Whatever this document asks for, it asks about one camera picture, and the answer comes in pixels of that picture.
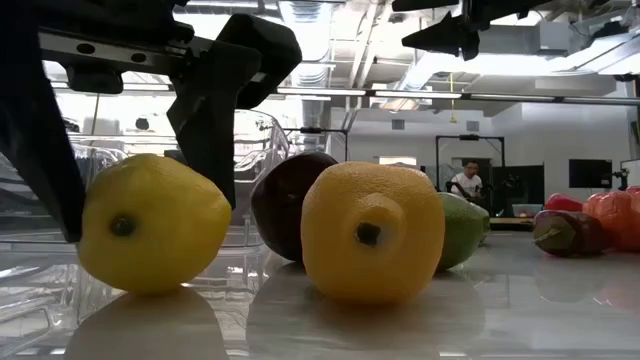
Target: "yellow lemon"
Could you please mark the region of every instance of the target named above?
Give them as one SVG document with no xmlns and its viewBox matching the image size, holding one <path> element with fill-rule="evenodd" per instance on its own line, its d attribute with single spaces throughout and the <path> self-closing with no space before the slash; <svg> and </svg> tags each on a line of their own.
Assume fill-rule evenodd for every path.
<svg viewBox="0 0 640 360">
<path fill-rule="evenodd" d="M 209 265 L 230 220 L 229 202 L 209 179 L 173 159 L 137 155 L 89 187 L 78 257 L 113 287 L 164 292 Z"/>
<path fill-rule="evenodd" d="M 327 168 L 302 208 L 308 276 L 336 299 L 407 300 L 429 282 L 444 242 L 444 211 L 419 171 L 369 163 Z"/>
</svg>

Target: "man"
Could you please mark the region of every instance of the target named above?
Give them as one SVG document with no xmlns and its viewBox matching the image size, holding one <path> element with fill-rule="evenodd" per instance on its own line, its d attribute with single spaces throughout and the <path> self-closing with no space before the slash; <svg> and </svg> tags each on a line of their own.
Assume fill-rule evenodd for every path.
<svg viewBox="0 0 640 360">
<path fill-rule="evenodd" d="M 453 186 L 451 191 L 465 198 L 476 199 L 480 197 L 480 189 L 482 188 L 482 179 L 478 175 L 478 163 L 475 160 L 469 160 L 464 167 L 464 171 L 451 179 Z"/>
</svg>

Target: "exposed ceiling pipe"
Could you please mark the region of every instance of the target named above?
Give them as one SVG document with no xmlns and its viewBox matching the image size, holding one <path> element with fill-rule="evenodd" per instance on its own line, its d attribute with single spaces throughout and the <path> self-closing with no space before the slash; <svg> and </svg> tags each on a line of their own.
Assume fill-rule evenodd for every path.
<svg viewBox="0 0 640 360">
<path fill-rule="evenodd" d="M 439 67 L 434 66 L 439 64 L 439 61 L 433 61 L 430 57 L 431 53 L 422 52 L 420 59 L 402 75 L 394 90 L 418 91 L 422 89 L 429 79 L 440 70 Z"/>
<path fill-rule="evenodd" d="M 567 12 L 569 10 L 569 8 L 570 8 L 569 5 L 561 5 L 557 9 L 555 9 L 552 12 L 548 13 L 547 16 L 544 17 L 544 20 L 545 21 L 554 21 L 560 15 L 564 14 L 565 12 Z"/>
<path fill-rule="evenodd" d="M 327 66 L 318 66 L 317 63 L 328 63 L 331 58 L 330 34 L 334 5 L 302 1 L 280 1 L 278 4 L 285 24 L 296 33 L 303 60 L 308 62 L 299 65 L 291 73 L 292 85 L 327 87 L 331 69 Z M 327 106 L 324 101 L 300 101 L 302 101 L 302 126 L 330 127 L 330 111 L 326 111 Z M 307 138 L 308 136 L 300 134 L 297 141 L 305 144 L 305 147 L 309 144 L 310 149 L 317 146 L 317 137 Z"/>
<path fill-rule="evenodd" d="M 369 41 L 371 40 L 371 33 L 373 32 L 373 24 L 376 19 L 376 14 L 378 13 L 378 6 L 380 6 L 380 3 L 371 3 L 369 5 L 364 21 L 362 22 L 361 29 L 358 29 L 358 32 L 362 31 L 362 34 L 360 35 L 361 40 L 358 41 L 356 53 L 353 57 L 353 65 L 351 66 L 351 72 L 349 73 L 349 80 L 347 82 L 348 88 L 353 88 L 354 85 L 356 85 L 356 76 L 358 75 L 358 70 L 360 69 L 360 62 L 362 62 L 364 53 L 367 50 Z"/>
<path fill-rule="evenodd" d="M 388 2 L 384 6 L 384 10 L 382 10 L 382 15 L 380 15 L 378 24 L 381 24 L 381 25 L 386 24 L 387 21 L 389 21 L 389 18 L 391 17 L 392 13 L 393 13 L 393 10 L 391 9 L 391 2 Z M 371 71 L 371 65 L 373 65 L 373 59 L 376 57 L 378 46 L 380 45 L 381 45 L 380 42 L 375 41 L 374 39 L 373 41 L 371 41 L 369 46 L 366 47 L 367 57 L 364 61 L 364 65 L 362 67 L 362 71 L 360 72 L 360 76 L 358 77 L 358 82 L 356 83 L 357 87 L 359 88 L 363 87 L 365 82 L 367 81 L 367 76 L 369 76 L 369 71 Z"/>
</svg>

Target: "wall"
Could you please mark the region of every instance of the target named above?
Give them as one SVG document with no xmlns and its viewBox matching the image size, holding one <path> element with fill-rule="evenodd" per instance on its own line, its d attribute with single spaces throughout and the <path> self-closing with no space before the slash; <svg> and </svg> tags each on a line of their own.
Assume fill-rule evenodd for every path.
<svg viewBox="0 0 640 360">
<path fill-rule="evenodd" d="M 434 114 L 432 111 L 400 111 L 390 113 L 378 109 L 363 109 L 349 133 L 350 159 L 377 162 L 376 156 L 411 156 L 419 165 L 434 166 L 436 135 L 468 134 L 466 121 L 480 122 L 481 135 L 491 135 L 491 119 L 481 111 L 456 111 L 457 123 L 451 123 L 451 111 Z M 339 128 L 344 118 L 343 109 L 332 109 L 332 127 Z M 404 119 L 405 130 L 391 130 L 392 119 Z M 500 143 L 492 142 L 500 148 Z M 333 139 L 327 152 L 337 160 L 344 159 L 344 147 Z M 492 158 L 500 164 L 500 155 L 486 141 L 463 142 L 457 139 L 440 141 L 440 162 L 451 163 L 455 157 Z"/>
<path fill-rule="evenodd" d="M 626 97 L 626 90 L 608 96 Z M 614 171 L 620 161 L 633 158 L 629 137 L 629 116 L 635 109 L 623 106 L 515 104 L 493 119 L 480 111 L 456 112 L 458 124 L 449 123 L 451 112 L 407 112 L 390 114 L 381 110 L 362 111 L 349 135 L 351 160 L 376 162 L 375 156 L 413 156 L 418 164 L 435 165 L 435 135 L 465 134 L 466 120 L 481 122 L 482 135 L 505 137 L 506 165 L 545 165 L 545 196 L 556 192 L 587 199 L 600 189 L 570 189 L 569 159 L 610 159 Z M 344 112 L 333 112 L 333 126 L 339 127 Z M 393 131 L 392 118 L 407 119 L 407 130 Z M 500 164 L 500 155 L 486 142 L 443 140 L 441 163 L 455 157 L 492 158 Z M 344 159 L 339 143 L 328 147 L 336 159 Z M 614 179 L 614 188 L 620 185 Z"/>
<path fill-rule="evenodd" d="M 610 96 L 626 95 L 621 88 Z M 601 189 L 569 188 L 569 159 L 609 159 L 619 170 L 631 156 L 627 115 L 621 106 L 518 104 L 493 119 L 493 130 L 506 138 L 507 165 L 544 164 L 546 196 L 584 200 Z"/>
</svg>

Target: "clear plastic bin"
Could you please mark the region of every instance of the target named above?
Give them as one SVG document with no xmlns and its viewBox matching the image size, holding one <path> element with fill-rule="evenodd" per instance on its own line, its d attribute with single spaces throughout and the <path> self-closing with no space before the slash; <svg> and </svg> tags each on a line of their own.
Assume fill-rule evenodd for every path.
<svg viewBox="0 0 640 360">
<path fill-rule="evenodd" d="M 120 149 L 87 144 L 99 141 L 101 145 L 112 144 L 126 149 L 122 146 L 123 143 L 146 144 L 146 137 L 148 136 L 71 135 L 76 161 L 85 184 L 91 183 L 100 171 L 128 156 Z M 163 138 L 166 138 L 166 144 L 161 151 L 177 150 L 175 137 Z M 289 144 L 275 118 L 251 110 L 236 111 L 234 141 L 236 208 L 223 246 L 257 246 L 262 244 L 262 240 L 253 225 L 251 192 L 262 176 L 287 158 Z M 0 243 L 21 241 L 58 243 L 63 242 L 64 238 L 44 206 L 0 153 Z"/>
<path fill-rule="evenodd" d="M 57 244 L 49 249 L 39 244 L 12 244 L 7 249 L 1 245 L 2 359 L 28 355 L 62 359 L 80 323 L 124 294 L 88 275 L 78 264 L 73 245 Z M 225 341 L 238 342 L 227 337 L 242 334 L 244 342 L 248 304 L 271 275 L 266 265 L 273 260 L 268 262 L 268 258 L 264 247 L 227 249 L 199 276 L 183 284 L 215 310 L 225 328 Z M 282 265 L 281 259 L 276 261 L 280 263 L 274 268 Z"/>
</svg>

